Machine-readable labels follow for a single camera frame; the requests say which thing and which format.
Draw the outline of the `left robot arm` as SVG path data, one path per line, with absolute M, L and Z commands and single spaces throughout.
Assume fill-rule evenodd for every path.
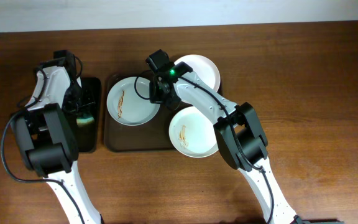
M 34 69 L 35 89 L 7 123 L 25 167 L 53 190 L 70 223 L 103 223 L 78 170 L 81 153 L 96 149 L 101 81 L 81 76 L 82 61 L 58 50 Z

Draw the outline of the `pale blue plate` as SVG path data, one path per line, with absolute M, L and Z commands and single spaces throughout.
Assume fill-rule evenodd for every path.
M 149 83 L 146 78 L 128 77 L 114 84 L 107 96 L 107 109 L 110 116 L 126 126 L 138 126 L 149 122 L 159 111 L 160 105 L 141 98 L 149 97 Z

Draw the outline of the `white plate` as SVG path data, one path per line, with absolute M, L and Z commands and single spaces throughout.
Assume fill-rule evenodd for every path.
M 213 124 L 194 106 L 172 118 L 168 135 L 173 147 L 188 157 L 204 158 L 218 152 Z
M 189 65 L 204 84 L 208 85 L 215 92 L 218 92 L 221 76 L 212 60 L 202 55 L 190 54 L 180 57 L 174 64 L 176 65 L 180 62 L 185 62 Z

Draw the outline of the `black plastic tray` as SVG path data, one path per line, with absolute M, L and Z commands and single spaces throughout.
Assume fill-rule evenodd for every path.
M 96 150 L 99 109 L 101 101 L 101 81 L 96 77 L 86 77 L 82 82 L 82 105 L 75 117 L 74 133 L 80 153 Z

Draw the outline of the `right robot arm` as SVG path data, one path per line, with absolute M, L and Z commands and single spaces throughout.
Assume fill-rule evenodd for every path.
M 255 109 L 238 105 L 205 84 L 187 63 L 174 63 L 163 50 L 150 54 L 146 63 L 154 78 L 150 102 L 169 105 L 185 100 L 213 124 L 219 153 L 239 171 L 256 196 L 267 223 L 301 223 L 273 175 L 268 140 Z

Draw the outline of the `brown serving tray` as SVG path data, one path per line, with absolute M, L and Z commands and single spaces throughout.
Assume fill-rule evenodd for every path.
M 168 135 L 168 127 L 172 118 L 189 104 L 181 102 L 177 110 L 171 111 L 160 105 L 158 113 L 147 123 L 138 126 L 126 126 L 115 121 L 107 109 L 107 96 L 111 87 L 118 81 L 134 77 L 130 75 L 111 75 L 106 82 L 107 92 L 104 115 L 104 145 L 112 152 L 164 151 L 174 147 Z M 144 73 L 140 77 L 151 79 L 151 74 Z

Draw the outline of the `green yellow sponge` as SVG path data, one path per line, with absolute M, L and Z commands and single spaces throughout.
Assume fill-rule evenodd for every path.
M 94 123 L 94 117 L 91 113 L 82 113 L 76 117 L 76 125 L 81 128 Z

